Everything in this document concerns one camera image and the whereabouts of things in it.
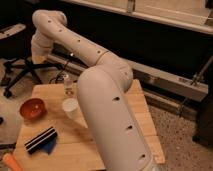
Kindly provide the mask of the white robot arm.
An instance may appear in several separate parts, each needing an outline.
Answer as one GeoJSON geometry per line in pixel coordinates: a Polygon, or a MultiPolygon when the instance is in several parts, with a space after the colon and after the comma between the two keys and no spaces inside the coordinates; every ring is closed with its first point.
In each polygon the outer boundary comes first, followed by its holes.
{"type": "Polygon", "coordinates": [[[161,171],[125,97],[133,82],[129,64],[68,29],[61,11],[37,10],[32,21],[34,58],[59,42],[88,66],[78,78],[77,99],[106,170],[161,171]]]}

